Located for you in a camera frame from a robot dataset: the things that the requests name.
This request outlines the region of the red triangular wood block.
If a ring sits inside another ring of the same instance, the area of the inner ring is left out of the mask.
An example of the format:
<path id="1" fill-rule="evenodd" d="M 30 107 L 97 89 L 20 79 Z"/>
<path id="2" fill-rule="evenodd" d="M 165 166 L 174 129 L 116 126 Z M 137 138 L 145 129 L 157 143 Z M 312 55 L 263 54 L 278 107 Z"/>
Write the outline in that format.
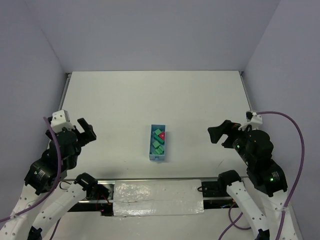
<path id="1" fill-rule="evenodd" d="M 163 141 L 165 140 L 165 132 L 161 132 L 159 135 L 158 135 Z"/>

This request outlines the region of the green F cube block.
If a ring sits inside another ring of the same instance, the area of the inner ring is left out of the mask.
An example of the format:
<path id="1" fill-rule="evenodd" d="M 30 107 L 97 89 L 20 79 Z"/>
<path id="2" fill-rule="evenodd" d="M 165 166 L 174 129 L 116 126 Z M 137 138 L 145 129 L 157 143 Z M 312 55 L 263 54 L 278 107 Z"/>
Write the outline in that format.
<path id="1" fill-rule="evenodd" d="M 159 136 L 162 133 L 162 131 L 158 128 L 154 131 L 154 134 Z"/>

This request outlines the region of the green G cube block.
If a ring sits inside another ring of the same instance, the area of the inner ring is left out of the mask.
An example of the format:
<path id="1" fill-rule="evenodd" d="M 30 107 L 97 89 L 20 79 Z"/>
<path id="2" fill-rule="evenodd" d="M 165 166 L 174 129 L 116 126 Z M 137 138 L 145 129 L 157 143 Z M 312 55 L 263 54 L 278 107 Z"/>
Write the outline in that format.
<path id="1" fill-rule="evenodd" d="M 158 147 L 161 146 L 161 144 L 160 144 L 157 140 L 155 140 L 155 141 L 152 143 L 152 145 L 153 145 L 153 147 L 154 147 L 155 149 L 157 149 Z"/>

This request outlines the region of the blue plastic box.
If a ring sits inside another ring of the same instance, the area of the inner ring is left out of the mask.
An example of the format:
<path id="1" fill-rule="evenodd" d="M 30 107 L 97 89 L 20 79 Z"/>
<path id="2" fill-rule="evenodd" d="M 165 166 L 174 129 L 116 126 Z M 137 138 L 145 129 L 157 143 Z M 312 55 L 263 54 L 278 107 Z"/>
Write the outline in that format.
<path id="1" fill-rule="evenodd" d="M 164 161 L 166 156 L 166 126 L 152 124 L 150 128 L 149 160 Z"/>

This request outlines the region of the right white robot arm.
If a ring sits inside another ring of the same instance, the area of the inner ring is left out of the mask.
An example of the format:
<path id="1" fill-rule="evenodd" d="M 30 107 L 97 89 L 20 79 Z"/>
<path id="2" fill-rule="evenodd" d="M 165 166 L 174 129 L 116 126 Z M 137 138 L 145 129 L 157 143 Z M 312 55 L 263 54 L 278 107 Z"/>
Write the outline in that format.
<path id="1" fill-rule="evenodd" d="M 225 120 L 221 125 L 209 127 L 210 141 L 217 144 L 222 135 L 222 146 L 234 149 L 247 166 L 246 172 L 263 204 L 261 211 L 247 192 L 235 170 L 218 176 L 220 189 L 233 198 L 249 223 L 257 240 L 296 240 L 291 213 L 288 210 L 288 185 L 282 168 L 272 159 L 274 145 L 270 136 L 252 124 L 242 127 Z"/>

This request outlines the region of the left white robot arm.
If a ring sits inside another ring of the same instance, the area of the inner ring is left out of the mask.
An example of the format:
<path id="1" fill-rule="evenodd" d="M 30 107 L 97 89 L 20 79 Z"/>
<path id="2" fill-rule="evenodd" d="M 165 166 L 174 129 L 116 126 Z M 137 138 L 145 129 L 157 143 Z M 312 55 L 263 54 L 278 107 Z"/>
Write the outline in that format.
<path id="1" fill-rule="evenodd" d="M 43 208 L 67 171 L 76 167 L 82 147 L 97 139 L 92 125 L 84 118 L 77 122 L 83 132 L 62 114 L 45 119 L 49 148 L 30 166 L 11 215 L 1 219 L 4 224 L 0 230 L 2 240 L 41 240 L 78 201 L 91 199 L 96 194 L 98 181 L 88 173 L 81 173 L 62 196 Z"/>

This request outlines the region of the light green rectangular block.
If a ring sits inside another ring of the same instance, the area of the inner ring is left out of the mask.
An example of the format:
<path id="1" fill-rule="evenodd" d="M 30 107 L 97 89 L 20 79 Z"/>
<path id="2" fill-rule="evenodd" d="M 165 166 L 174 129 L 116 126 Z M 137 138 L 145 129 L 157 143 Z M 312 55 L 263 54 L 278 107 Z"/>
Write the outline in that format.
<path id="1" fill-rule="evenodd" d="M 165 149 L 162 146 L 159 146 L 154 149 L 154 151 L 151 152 L 152 155 L 163 155 L 165 152 Z"/>

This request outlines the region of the silver tape sheet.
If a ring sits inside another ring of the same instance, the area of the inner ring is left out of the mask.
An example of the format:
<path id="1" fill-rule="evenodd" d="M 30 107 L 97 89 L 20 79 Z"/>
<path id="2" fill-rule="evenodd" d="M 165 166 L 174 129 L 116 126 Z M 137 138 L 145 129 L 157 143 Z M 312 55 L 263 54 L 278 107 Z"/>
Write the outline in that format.
<path id="1" fill-rule="evenodd" d="M 113 215 L 117 217 L 185 216 L 204 213 L 199 179 L 117 181 Z"/>

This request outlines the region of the left table edge rail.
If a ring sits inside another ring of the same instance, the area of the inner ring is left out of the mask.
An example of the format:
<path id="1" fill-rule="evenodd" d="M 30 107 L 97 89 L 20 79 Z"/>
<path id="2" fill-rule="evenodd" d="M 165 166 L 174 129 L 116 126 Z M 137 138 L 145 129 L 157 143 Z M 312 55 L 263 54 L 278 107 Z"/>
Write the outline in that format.
<path id="1" fill-rule="evenodd" d="M 67 91 L 68 91 L 68 87 L 69 87 L 69 84 L 70 84 L 71 77 L 72 77 L 72 73 L 71 72 L 67 73 L 66 80 L 65 80 L 65 83 L 64 83 L 64 87 L 63 87 L 63 91 L 62 91 L 62 95 L 61 95 L 60 102 L 59 102 L 59 107 L 58 107 L 59 110 L 62 110 L 62 108 L 63 108 L 63 104 L 64 104 L 65 97 L 66 97 L 66 94 L 67 94 Z"/>

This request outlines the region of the aluminium mounting rail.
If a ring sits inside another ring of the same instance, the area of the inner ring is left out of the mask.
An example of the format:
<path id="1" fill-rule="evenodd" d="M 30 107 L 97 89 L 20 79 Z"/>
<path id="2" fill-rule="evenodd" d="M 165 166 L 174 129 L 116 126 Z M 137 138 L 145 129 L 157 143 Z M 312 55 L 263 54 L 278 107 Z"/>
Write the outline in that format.
<path id="1" fill-rule="evenodd" d="M 114 215 L 114 190 L 115 185 L 110 185 L 110 190 L 107 195 L 107 188 L 102 184 L 98 185 L 99 192 L 91 199 L 84 199 L 76 203 L 69 212 L 101 212 L 102 216 L 111 217 Z M 211 209 L 229 209 L 230 207 L 238 208 L 239 206 L 235 201 L 219 189 L 218 182 L 203 181 L 201 185 L 196 187 L 196 192 L 200 193 L 203 197 L 203 208 L 205 210 Z"/>

